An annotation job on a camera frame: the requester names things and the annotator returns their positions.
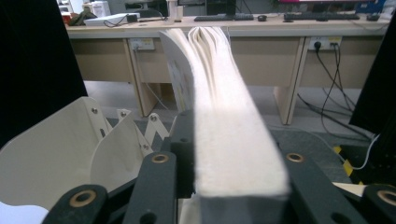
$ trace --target metal ring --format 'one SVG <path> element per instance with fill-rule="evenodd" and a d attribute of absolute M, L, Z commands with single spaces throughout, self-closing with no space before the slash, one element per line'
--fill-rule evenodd
<path fill-rule="evenodd" d="M 294 162 L 303 162 L 304 161 L 304 156 L 302 156 L 298 153 L 294 153 L 294 152 L 291 152 L 288 155 L 286 155 L 286 158 L 289 161 L 294 161 Z"/>
<path fill-rule="evenodd" d="M 393 206 L 396 206 L 396 201 L 394 201 L 393 199 L 391 199 L 390 197 L 388 197 L 389 195 L 391 195 L 391 196 L 393 196 L 393 197 L 396 197 L 396 193 L 395 193 L 395 192 L 390 191 L 390 190 L 386 190 L 386 189 L 381 189 L 381 190 L 379 190 L 376 194 L 378 195 L 378 197 L 379 197 L 382 201 L 384 201 L 384 202 L 386 202 L 386 203 L 388 203 L 388 204 L 391 204 L 391 205 L 393 205 Z"/>
<path fill-rule="evenodd" d="M 83 194 L 88 194 L 88 198 L 84 200 L 79 200 L 78 197 L 83 195 Z M 92 189 L 85 189 L 75 195 L 70 199 L 70 205 L 72 207 L 82 207 L 85 206 L 89 203 L 91 203 L 93 200 L 96 198 L 96 192 L 93 191 Z"/>
<path fill-rule="evenodd" d="M 153 156 L 151 158 L 151 161 L 155 162 L 155 163 L 163 163 L 163 162 L 169 161 L 169 157 L 164 154 L 158 154 L 158 155 Z"/>

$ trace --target keyboard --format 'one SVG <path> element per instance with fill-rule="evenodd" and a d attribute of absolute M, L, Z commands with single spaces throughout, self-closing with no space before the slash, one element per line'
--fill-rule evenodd
<path fill-rule="evenodd" d="M 253 21 L 251 14 L 236 14 L 236 15 L 217 15 L 217 16 L 199 16 L 195 17 L 194 21 Z"/>
<path fill-rule="evenodd" d="M 338 14 L 338 13 L 286 13 L 284 19 L 288 21 L 354 21 L 360 17 L 356 14 Z"/>

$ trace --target book pages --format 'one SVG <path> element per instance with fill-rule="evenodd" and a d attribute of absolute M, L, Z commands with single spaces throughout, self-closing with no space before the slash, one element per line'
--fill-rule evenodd
<path fill-rule="evenodd" d="M 201 204 L 208 209 L 219 202 L 227 203 L 228 209 L 223 207 L 221 213 L 228 211 L 228 217 L 239 212 L 237 219 L 218 219 L 218 215 L 209 215 L 211 210 L 205 213 L 203 222 L 246 221 L 251 209 L 246 208 L 244 216 L 244 208 L 239 205 L 262 204 L 257 199 L 271 199 L 276 202 L 273 208 L 281 207 L 290 190 L 288 174 L 223 31 L 219 27 L 195 27 L 188 39 L 179 29 L 168 30 L 166 35 L 181 49 L 191 67 L 195 184 Z M 172 50 L 165 53 L 176 57 Z"/>

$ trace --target black panel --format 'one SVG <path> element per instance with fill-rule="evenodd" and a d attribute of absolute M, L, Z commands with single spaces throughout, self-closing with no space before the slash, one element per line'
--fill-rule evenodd
<path fill-rule="evenodd" d="M 0 0 L 0 147 L 87 92 L 54 0 Z"/>
<path fill-rule="evenodd" d="M 396 109 L 396 20 L 390 22 L 361 91 L 351 124 L 381 133 Z"/>
<path fill-rule="evenodd" d="M 235 15 L 236 0 L 207 0 L 206 15 Z"/>

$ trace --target black cable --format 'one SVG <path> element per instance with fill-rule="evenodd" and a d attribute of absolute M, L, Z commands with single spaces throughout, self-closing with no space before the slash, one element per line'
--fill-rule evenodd
<path fill-rule="evenodd" d="M 312 104 L 310 104 L 310 106 L 312 106 L 312 107 L 314 107 L 315 109 L 317 109 L 317 110 L 320 110 L 321 108 L 319 107 L 319 106 L 317 106 L 317 105 L 312 105 Z M 342 116 L 346 116 L 346 117 L 351 117 L 351 115 L 352 114 L 348 114 L 348 113 L 345 113 L 345 112 L 342 112 L 342 111 L 337 111 L 337 110 L 331 110 L 331 109 L 324 109 L 324 111 L 325 112 L 329 112 L 329 113 L 333 113 L 333 114 L 338 114 L 338 115 L 342 115 Z"/>
<path fill-rule="evenodd" d="M 341 93 L 343 93 L 344 99 L 346 101 L 346 106 L 349 108 L 350 111 L 352 111 L 353 109 L 351 108 L 351 106 L 349 105 L 348 101 L 355 107 L 355 104 L 353 103 L 353 101 L 347 96 L 347 94 L 344 92 L 344 87 L 341 81 L 341 73 L 340 73 L 340 63 L 341 63 L 341 47 L 338 45 L 338 43 L 335 43 L 332 45 L 334 47 L 334 55 L 335 55 L 335 60 L 336 60 L 336 65 L 337 65 L 337 70 L 335 71 L 335 73 L 338 76 L 338 82 L 340 83 L 340 87 L 341 87 Z"/>
<path fill-rule="evenodd" d="M 245 2 L 245 0 L 241 0 L 241 1 L 244 3 L 245 7 L 247 7 L 248 13 L 252 14 L 250 8 L 248 7 L 247 2 Z"/>
<path fill-rule="evenodd" d="M 332 81 L 332 75 L 330 74 L 329 70 L 327 69 L 326 65 L 324 64 L 324 62 L 321 60 L 321 58 L 318 55 L 318 50 L 320 48 L 320 45 L 318 46 L 317 50 L 316 50 L 316 54 L 317 54 L 317 58 L 320 62 L 320 64 L 323 66 L 324 70 L 326 71 L 327 76 L 330 78 L 330 80 Z M 334 83 L 334 85 L 338 88 L 338 90 L 340 90 L 340 92 L 343 94 L 344 97 L 346 97 L 348 99 L 349 102 L 353 103 L 353 101 L 347 96 L 347 94 L 344 92 L 344 89 L 338 84 L 338 83 Z"/>
<path fill-rule="evenodd" d="M 322 90 L 323 90 L 323 92 L 324 92 L 326 95 L 329 94 L 328 92 L 326 92 L 326 90 L 325 90 L 324 88 L 322 88 Z M 346 111 L 352 112 L 348 107 L 343 106 L 343 105 L 340 105 L 340 104 L 339 104 L 337 101 L 335 101 L 332 97 L 329 97 L 329 99 L 330 99 L 335 105 L 338 105 L 340 108 L 343 108 L 343 109 L 345 109 Z"/>
<path fill-rule="evenodd" d="M 111 22 L 111 21 L 103 21 L 103 24 L 105 25 L 105 26 L 107 26 L 107 27 L 110 27 L 110 28 L 113 28 L 113 27 L 116 27 L 116 26 L 121 26 L 121 25 L 124 25 L 124 24 L 128 24 L 128 22 L 125 22 L 125 23 L 121 23 L 122 21 L 123 21 L 123 19 L 125 19 L 126 18 L 126 16 L 128 16 L 128 14 L 126 14 L 125 16 L 123 16 L 118 22 L 116 22 L 116 23 L 113 23 L 113 22 Z"/>
<path fill-rule="evenodd" d="M 326 73 L 328 74 L 328 76 L 330 77 L 330 79 L 332 80 L 332 85 L 331 85 L 331 88 L 330 88 L 330 90 L 329 90 L 329 93 L 328 93 L 327 96 L 326 96 L 326 100 L 324 101 L 323 106 L 322 106 L 322 108 L 321 108 L 319 111 L 318 111 L 317 109 L 313 108 L 312 106 L 308 105 L 308 104 L 306 104 L 306 105 L 308 105 L 308 107 L 311 108 L 314 112 L 320 114 L 320 120 L 321 120 L 323 129 L 324 129 L 328 134 L 334 135 L 334 136 L 337 136 L 337 137 L 347 138 L 347 137 L 344 137 L 344 136 L 339 136 L 339 135 L 336 135 L 336 134 L 331 133 L 331 132 L 327 129 L 327 127 L 326 127 L 326 125 L 325 125 L 325 123 L 324 123 L 324 120 L 323 120 L 324 117 L 327 118 L 327 119 L 330 119 L 330 120 L 334 121 L 335 123 L 337 123 L 337 124 L 339 124 L 339 125 L 341 125 L 341 126 L 347 128 L 347 129 L 349 129 L 350 131 L 352 131 L 352 132 L 354 132 L 354 133 L 357 133 L 357 134 L 363 136 L 363 137 L 366 138 L 366 139 L 370 139 L 370 138 L 367 137 L 364 133 L 359 132 L 359 131 L 357 131 L 357 130 L 355 130 L 355 129 L 352 129 L 351 127 L 345 125 L 344 123 L 340 122 L 339 120 L 337 120 L 337 119 L 333 118 L 332 116 L 329 116 L 329 115 L 327 115 L 327 114 L 324 113 L 324 111 L 325 111 L 325 106 L 326 106 L 326 104 L 327 104 L 327 101 L 328 101 L 328 99 L 329 99 L 329 97 L 330 97 L 330 94 L 331 94 L 331 92 L 332 92 L 332 88 L 334 87 L 334 85 L 337 86 L 337 87 L 339 88 L 339 90 L 342 91 L 343 94 L 345 94 L 345 93 L 343 92 L 343 90 L 340 88 L 340 86 L 339 86 L 339 85 L 336 83 L 336 81 L 335 81 L 335 80 L 337 79 L 337 75 L 339 75 L 339 63 L 340 63 L 340 58 L 341 58 L 341 57 L 340 57 L 340 56 L 339 56 L 339 57 L 336 57 L 337 71 L 338 71 L 338 72 L 336 72 L 336 73 L 334 74 L 334 77 L 332 77 L 332 75 L 330 74 L 330 72 L 329 72 L 329 70 L 327 69 L 326 65 L 323 63 L 323 61 L 321 60 L 321 58 L 320 58 L 320 56 L 319 56 L 319 54 L 318 54 L 319 49 L 320 49 L 320 46 L 321 46 L 321 44 L 320 44 L 319 42 L 315 43 L 316 54 L 317 54 L 318 60 L 320 61 L 321 65 L 323 66 L 324 70 L 326 71 Z"/>
<path fill-rule="evenodd" d="M 353 137 L 346 137 L 346 136 L 341 136 L 341 135 L 337 135 L 337 134 L 334 134 L 334 133 L 330 133 L 329 130 L 326 129 L 326 127 L 323 127 L 324 130 L 325 130 L 328 134 L 330 134 L 330 135 L 332 135 L 332 136 L 335 136 L 335 137 L 338 137 L 338 138 L 345 138 L 345 139 L 351 139 L 351 140 L 357 140 L 357 141 L 367 141 L 367 140 L 370 141 L 370 137 L 368 137 L 365 133 L 362 133 L 362 132 L 360 132 L 360 131 L 358 131 L 358 130 L 356 130 L 356 129 L 353 129 L 353 128 L 347 126 L 345 123 L 340 122 L 339 120 L 333 118 L 332 116 L 329 116 L 329 115 L 327 115 L 327 114 L 325 114 L 325 113 L 322 113 L 321 108 L 319 108 L 319 107 L 317 107 L 317 106 L 315 106 L 315 105 L 309 104 L 306 100 L 303 99 L 303 97 L 300 95 L 300 93 L 297 93 L 297 96 L 298 96 L 299 99 L 300 99 L 306 106 L 308 106 L 308 108 L 311 109 L 313 112 L 315 112 L 315 113 L 317 113 L 317 114 L 319 114 L 319 115 L 325 117 L 326 119 L 329 119 L 329 120 L 331 120 L 331 121 L 333 121 L 333 122 L 335 122 L 335 123 L 341 125 L 342 127 L 346 128 L 346 129 L 349 129 L 349 130 L 352 131 L 353 133 L 357 133 L 358 135 L 361 135 L 364 139 L 353 138 Z"/>

